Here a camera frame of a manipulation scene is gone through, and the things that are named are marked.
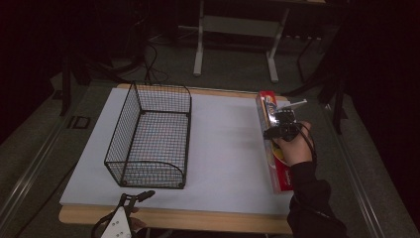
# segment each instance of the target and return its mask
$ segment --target black wire basket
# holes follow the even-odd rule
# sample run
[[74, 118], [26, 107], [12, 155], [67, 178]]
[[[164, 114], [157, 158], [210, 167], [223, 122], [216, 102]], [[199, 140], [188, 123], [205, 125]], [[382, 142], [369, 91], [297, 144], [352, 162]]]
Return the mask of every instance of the black wire basket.
[[191, 94], [182, 85], [130, 85], [105, 166], [119, 186], [184, 188]]

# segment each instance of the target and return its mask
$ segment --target white paper sheet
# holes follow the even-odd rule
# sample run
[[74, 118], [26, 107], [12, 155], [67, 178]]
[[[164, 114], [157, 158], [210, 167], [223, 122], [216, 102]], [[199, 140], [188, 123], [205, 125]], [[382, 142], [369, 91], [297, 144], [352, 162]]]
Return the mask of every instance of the white paper sheet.
[[[104, 166], [127, 89], [114, 88], [60, 203], [117, 205], [123, 192]], [[271, 189], [256, 102], [252, 98], [192, 95], [188, 171], [184, 189], [156, 189], [142, 207], [287, 214], [291, 192]]]

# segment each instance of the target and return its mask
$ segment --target white stand leg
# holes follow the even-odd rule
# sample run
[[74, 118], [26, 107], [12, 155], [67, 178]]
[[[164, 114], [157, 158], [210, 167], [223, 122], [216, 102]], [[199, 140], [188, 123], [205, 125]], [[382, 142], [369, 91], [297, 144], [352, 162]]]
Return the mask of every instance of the white stand leg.
[[201, 75], [201, 65], [203, 64], [203, 17], [204, 17], [204, 0], [200, 1], [200, 18], [198, 20], [198, 46], [195, 54], [194, 76]]
[[286, 8], [284, 10], [281, 23], [278, 24], [278, 29], [274, 37], [274, 43], [272, 44], [272, 48], [269, 52], [266, 53], [266, 62], [268, 64], [269, 78], [271, 79], [271, 82], [274, 82], [274, 83], [278, 82], [278, 75], [277, 75], [277, 69], [275, 68], [274, 55], [275, 55], [275, 52], [277, 51], [278, 43], [281, 40], [281, 34], [283, 33], [283, 29], [287, 20], [288, 13], [289, 13], [289, 9]]

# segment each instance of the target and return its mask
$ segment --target wooden table edge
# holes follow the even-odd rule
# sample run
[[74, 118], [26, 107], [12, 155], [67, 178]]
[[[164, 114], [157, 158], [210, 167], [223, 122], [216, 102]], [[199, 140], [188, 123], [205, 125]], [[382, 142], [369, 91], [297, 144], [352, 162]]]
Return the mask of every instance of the wooden table edge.
[[[113, 206], [64, 205], [58, 218], [62, 223], [93, 225], [113, 209]], [[291, 234], [284, 215], [140, 208], [132, 216], [145, 221], [151, 228]]]
[[[122, 83], [117, 86], [117, 88], [129, 89], [131, 84]], [[191, 94], [200, 94], [200, 95], [213, 95], [213, 96], [228, 96], [228, 97], [241, 97], [241, 98], [256, 98], [256, 92], [247, 92], [247, 91], [236, 91], [236, 90], [225, 90], [225, 89], [214, 89], [214, 88], [198, 88], [198, 87], [187, 87], [188, 91]], [[286, 101], [287, 98], [283, 96], [275, 96], [277, 100]]]

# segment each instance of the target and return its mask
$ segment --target red box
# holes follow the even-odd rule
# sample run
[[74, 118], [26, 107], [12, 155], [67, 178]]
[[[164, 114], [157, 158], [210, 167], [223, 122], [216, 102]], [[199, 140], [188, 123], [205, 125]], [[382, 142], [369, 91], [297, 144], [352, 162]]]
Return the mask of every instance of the red box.
[[[277, 102], [273, 91], [260, 91], [257, 98], [262, 132], [275, 125], [274, 110]], [[281, 149], [272, 141], [263, 140], [266, 160], [274, 193], [293, 190], [290, 179], [290, 167], [285, 163]]]

